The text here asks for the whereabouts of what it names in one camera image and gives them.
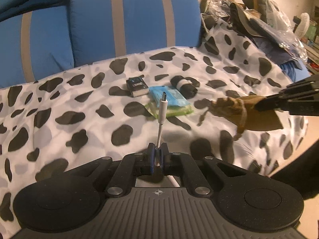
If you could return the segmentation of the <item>black cloth white band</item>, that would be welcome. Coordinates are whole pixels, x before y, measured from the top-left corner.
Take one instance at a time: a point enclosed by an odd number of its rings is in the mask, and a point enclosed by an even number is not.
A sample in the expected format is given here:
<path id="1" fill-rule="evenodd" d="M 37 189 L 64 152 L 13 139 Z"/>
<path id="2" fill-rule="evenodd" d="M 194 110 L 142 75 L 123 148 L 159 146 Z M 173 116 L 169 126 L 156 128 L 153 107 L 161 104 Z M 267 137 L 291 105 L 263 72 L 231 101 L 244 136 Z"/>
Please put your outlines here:
<path id="1" fill-rule="evenodd" d="M 190 80 L 185 79 L 182 75 L 176 75 L 170 80 L 171 85 L 176 88 L 185 99 L 194 98 L 198 92 L 197 88 Z"/>

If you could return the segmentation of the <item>blue striped cushion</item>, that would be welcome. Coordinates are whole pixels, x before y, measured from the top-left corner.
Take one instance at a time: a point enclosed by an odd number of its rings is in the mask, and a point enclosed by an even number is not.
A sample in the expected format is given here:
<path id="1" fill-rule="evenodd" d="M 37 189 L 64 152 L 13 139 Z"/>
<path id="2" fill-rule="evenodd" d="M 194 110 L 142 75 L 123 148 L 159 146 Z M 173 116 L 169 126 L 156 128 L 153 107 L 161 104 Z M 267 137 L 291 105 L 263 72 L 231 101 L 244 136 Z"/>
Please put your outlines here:
<path id="1" fill-rule="evenodd" d="M 198 0 L 71 0 L 75 66 L 200 43 Z"/>
<path id="2" fill-rule="evenodd" d="M 1 87 L 74 68 L 66 6 L 30 11 L 1 22 Z"/>

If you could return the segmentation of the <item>black tissue pack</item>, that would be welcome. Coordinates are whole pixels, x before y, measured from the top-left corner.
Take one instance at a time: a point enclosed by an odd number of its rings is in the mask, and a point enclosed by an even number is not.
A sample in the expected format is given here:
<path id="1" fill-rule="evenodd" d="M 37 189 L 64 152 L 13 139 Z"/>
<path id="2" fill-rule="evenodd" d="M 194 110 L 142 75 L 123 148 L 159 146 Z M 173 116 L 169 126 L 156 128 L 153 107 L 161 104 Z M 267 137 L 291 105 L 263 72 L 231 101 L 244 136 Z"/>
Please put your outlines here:
<path id="1" fill-rule="evenodd" d="M 132 97 L 139 97 L 149 93 L 149 87 L 142 77 L 133 77 L 126 80 L 126 85 Z"/>

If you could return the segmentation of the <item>cow print bed sheet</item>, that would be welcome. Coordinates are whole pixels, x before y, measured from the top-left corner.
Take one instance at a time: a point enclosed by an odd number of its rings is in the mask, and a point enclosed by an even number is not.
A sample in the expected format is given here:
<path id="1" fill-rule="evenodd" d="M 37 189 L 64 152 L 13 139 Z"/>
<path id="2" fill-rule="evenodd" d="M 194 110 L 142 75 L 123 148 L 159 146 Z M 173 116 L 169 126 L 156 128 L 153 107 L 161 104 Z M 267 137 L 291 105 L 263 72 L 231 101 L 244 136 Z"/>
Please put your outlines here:
<path id="1" fill-rule="evenodd" d="M 120 160 L 156 141 L 152 97 L 133 98 L 130 77 L 150 87 L 180 75 L 197 88 L 191 114 L 170 117 L 162 141 L 171 151 L 213 155 L 261 175 L 290 158 L 303 140 L 305 117 L 277 111 L 282 128 L 244 131 L 207 111 L 218 98 L 269 96 L 291 81 L 245 36 L 218 20 L 199 48 L 171 47 L 82 66 L 34 83 L 1 89 L 1 238 L 20 230 L 16 194 L 36 181 L 108 156 Z"/>

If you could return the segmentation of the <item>blue wet wipes pack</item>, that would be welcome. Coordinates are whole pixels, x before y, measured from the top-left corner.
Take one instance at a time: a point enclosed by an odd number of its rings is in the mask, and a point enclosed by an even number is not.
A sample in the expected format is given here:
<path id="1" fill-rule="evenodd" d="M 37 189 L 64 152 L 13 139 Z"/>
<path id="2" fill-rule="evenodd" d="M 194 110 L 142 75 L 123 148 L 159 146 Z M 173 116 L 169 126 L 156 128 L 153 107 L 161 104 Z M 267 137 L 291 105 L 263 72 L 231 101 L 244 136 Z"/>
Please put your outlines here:
<path id="1" fill-rule="evenodd" d="M 190 105 L 190 103 L 182 96 L 182 94 L 171 86 L 152 86 L 149 88 L 149 93 L 154 99 L 156 106 L 160 106 L 160 101 L 162 100 L 163 92 L 166 93 L 166 101 L 168 106 L 171 107 L 185 107 Z"/>

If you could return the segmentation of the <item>blue striped cushion left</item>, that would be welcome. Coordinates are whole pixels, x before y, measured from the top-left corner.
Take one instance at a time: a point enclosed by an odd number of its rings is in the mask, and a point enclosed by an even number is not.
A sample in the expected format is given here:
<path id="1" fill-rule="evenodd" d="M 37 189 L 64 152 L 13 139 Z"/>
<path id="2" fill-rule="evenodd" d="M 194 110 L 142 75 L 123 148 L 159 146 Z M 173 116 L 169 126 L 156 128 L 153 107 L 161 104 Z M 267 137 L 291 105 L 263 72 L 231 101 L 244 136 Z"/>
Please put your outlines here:
<path id="1" fill-rule="evenodd" d="M 1 22 L 1 87 L 74 68 L 66 6 L 30 11 Z"/>

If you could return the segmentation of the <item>green wet wipes pack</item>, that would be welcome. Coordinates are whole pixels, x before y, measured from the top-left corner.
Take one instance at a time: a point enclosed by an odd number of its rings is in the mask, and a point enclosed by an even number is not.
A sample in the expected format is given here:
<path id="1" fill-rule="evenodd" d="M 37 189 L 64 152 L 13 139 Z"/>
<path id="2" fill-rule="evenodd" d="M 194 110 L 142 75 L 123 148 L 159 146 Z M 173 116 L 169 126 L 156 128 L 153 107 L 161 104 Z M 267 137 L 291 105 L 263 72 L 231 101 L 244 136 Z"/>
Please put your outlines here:
<path id="1" fill-rule="evenodd" d="M 151 101 L 150 103 L 146 104 L 144 106 L 146 110 L 156 119 L 159 118 L 159 108 L 157 107 L 156 103 L 154 101 Z M 166 117 L 177 117 L 177 116 L 186 116 L 188 114 L 192 114 L 194 110 L 192 109 L 191 105 L 178 107 L 178 106 L 168 106 L 166 111 Z"/>

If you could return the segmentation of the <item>tan drawstring pouch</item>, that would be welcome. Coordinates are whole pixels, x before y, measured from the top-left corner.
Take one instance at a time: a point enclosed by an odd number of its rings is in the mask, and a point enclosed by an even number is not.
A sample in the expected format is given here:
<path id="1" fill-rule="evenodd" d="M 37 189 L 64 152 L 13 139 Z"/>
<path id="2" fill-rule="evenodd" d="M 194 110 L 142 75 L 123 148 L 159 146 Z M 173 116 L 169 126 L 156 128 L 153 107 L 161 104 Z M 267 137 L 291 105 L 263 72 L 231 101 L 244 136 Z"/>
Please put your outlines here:
<path id="1" fill-rule="evenodd" d="M 273 131 L 282 129 L 275 110 L 258 111 L 255 106 L 264 100 L 263 96 L 224 97 L 212 101 L 209 111 L 218 117 L 222 117 L 237 126 L 237 133 L 249 131 Z"/>

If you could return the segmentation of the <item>clutter pile of bags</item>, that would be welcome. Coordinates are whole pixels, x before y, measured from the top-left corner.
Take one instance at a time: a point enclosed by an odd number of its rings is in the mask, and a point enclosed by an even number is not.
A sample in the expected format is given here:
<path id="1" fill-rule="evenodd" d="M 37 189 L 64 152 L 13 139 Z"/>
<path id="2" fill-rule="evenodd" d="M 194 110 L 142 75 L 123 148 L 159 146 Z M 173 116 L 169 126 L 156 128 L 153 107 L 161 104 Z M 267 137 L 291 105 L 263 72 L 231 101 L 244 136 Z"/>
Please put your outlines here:
<path id="1" fill-rule="evenodd" d="M 301 38 L 309 29 L 309 14 L 303 12 L 295 16 L 292 26 L 273 0 L 242 1 L 200 0 L 204 29 L 208 31 L 218 20 L 224 20 L 240 35 L 249 38 L 292 81 L 308 77 L 308 56 Z"/>

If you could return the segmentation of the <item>blue striped cushion right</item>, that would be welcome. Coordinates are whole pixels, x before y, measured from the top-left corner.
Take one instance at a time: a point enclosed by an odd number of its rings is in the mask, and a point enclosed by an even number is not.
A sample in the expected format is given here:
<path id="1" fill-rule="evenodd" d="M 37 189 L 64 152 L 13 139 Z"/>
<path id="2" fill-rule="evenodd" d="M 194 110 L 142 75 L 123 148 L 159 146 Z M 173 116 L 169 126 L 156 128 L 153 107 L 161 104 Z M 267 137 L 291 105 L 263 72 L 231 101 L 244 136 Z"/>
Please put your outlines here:
<path id="1" fill-rule="evenodd" d="M 200 43 L 198 0 L 71 0 L 75 66 Z"/>

